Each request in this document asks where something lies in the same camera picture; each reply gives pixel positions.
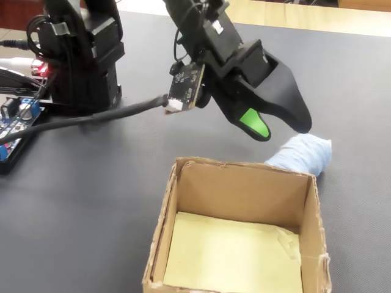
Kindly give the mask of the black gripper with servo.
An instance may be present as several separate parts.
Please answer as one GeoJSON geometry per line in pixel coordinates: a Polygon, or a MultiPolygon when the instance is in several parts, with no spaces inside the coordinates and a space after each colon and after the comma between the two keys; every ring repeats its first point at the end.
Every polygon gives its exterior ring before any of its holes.
{"type": "Polygon", "coordinates": [[[312,118],[290,68],[268,54],[260,40],[243,43],[225,12],[207,16],[202,56],[207,67],[205,90],[226,119],[259,142],[271,138],[261,113],[308,133],[312,118]]]}

